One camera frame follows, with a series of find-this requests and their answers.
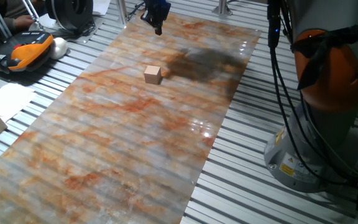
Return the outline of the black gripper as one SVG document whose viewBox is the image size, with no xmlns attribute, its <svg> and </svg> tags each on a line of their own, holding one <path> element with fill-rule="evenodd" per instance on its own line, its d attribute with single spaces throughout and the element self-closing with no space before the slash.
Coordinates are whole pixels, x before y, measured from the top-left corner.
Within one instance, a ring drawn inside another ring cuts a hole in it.
<svg viewBox="0 0 358 224">
<path fill-rule="evenodd" d="M 167 19 L 171 4 L 166 0 L 144 0 L 145 12 L 141 19 L 154 28 L 156 35 L 162 35 L 163 22 Z"/>
</svg>

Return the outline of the person hand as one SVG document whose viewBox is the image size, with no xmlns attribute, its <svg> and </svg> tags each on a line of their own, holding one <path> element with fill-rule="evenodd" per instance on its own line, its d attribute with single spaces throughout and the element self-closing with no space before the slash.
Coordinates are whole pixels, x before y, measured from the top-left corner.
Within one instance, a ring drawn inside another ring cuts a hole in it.
<svg viewBox="0 0 358 224">
<path fill-rule="evenodd" d="M 33 23 L 34 20 L 30 15 L 22 15 L 14 19 L 14 28 L 16 30 L 28 30 Z"/>
</svg>

